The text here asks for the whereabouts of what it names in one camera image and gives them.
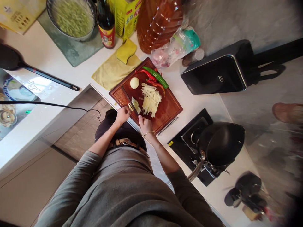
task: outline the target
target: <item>wooden cutting board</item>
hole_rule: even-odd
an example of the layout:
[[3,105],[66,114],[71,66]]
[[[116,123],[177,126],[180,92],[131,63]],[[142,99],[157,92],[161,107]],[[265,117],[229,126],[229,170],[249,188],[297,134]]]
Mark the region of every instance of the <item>wooden cutting board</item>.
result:
[[[135,70],[138,72],[142,69],[143,66],[152,69],[156,68],[149,57],[146,58],[140,65],[138,65],[137,68],[135,68]],[[122,80],[116,87],[114,87],[109,92],[109,94],[121,107],[127,106],[128,99],[121,89],[121,87],[123,86],[129,98],[131,99],[133,97],[138,101],[139,107],[141,108],[141,112],[139,114],[151,120],[153,130],[155,131],[155,133],[158,133],[169,122],[171,122],[183,110],[183,108],[176,100],[176,97],[171,92],[170,88],[165,89],[165,97],[164,97],[162,89],[160,87],[157,87],[157,90],[160,92],[160,95],[162,96],[162,101],[158,105],[158,110],[155,114],[155,117],[152,118],[151,113],[147,115],[143,115],[142,105],[143,105],[144,95],[141,91],[142,88],[141,83],[146,83],[150,86],[152,86],[152,84],[146,81],[146,79],[148,79],[148,76],[145,73],[136,74],[135,70],[133,70],[127,77],[125,77],[124,80]],[[139,86],[136,89],[132,89],[130,86],[130,80],[133,77],[137,77],[139,79]],[[134,120],[134,122],[136,122],[137,125],[139,125],[139,119],[134,112],[131,113],[130,117],[131,119]]]

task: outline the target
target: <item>red chili pepper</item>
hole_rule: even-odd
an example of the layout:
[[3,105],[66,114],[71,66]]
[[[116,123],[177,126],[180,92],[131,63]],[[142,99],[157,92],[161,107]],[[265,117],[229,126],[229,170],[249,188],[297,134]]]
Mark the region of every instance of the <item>red chili pepper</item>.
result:
[[157,79],[145,69],[141,69],[138,73],[145,73],[149,77],[150,80],[157,82]]
[[[158,71],[158,69],[157,68],[155,68],[155,71],[157,72],[157,73],[159,73],[159,71]],[[160,73],[161,74],[161,76],[162,76],[162,73]]]
[[163,90],[163,95],[165,97],[165,90],[164,90],[164,87],[162,86],[162,84],[160,83],[156,83],[150,79],[146,79],[147,82],[151,83],[152,85],[154,85],[155,87],[160,87],[162,90]]

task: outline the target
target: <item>gas stove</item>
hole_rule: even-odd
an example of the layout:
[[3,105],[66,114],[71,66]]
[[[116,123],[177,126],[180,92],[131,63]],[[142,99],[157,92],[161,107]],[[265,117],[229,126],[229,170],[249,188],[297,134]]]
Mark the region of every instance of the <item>gas stove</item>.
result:
[[[197,142],[201,132],[213,123],[206,109],[203,109],[194,117],[177,135],[167,143],[170,148],[184,161],[184,163],[193,171],[201,160],[201,154],[197,150]],[[213,180],[226,171],[228,165],[213,166],[206,161],[198,178],[205,186],[208,186]]]

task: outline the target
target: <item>sleeve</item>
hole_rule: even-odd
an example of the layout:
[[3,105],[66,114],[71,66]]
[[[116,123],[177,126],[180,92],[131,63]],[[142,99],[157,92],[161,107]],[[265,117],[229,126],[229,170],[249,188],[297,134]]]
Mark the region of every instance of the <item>sleeve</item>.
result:
[[84,153],[49,204],[41,211],[35,227],[62,226],[68,220],[90,188],[92,176],[101,159],[90,151]]
[[176,197],[190,215],[204,227],[223,227],[221,220],[212,212],[208,203],[187,179],[181,168],[167,174],[167,177],[174,187]]

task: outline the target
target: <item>hand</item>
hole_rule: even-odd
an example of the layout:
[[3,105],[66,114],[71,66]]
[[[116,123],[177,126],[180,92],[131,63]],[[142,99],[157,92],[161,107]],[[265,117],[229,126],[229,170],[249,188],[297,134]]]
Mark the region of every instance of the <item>hand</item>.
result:
[[129,107],[128,106],[121,107],[118,110],[118,114],[117,114],[115,123],[118,124],[119,127],[121,127],[121,125],[123,125],[123,123],[125,121],[127,121],[127,119],[129,118],[129,116],[130,116],[130,109],[129,109]]
[[[142,134],[145,135],[146,133],[152,131],[152,122],[149,119],[146,119],[145,117],[142,117],[139,115],[139,125],[142,131]],[[154,135],[153,132],[148,133],[147,136]]]

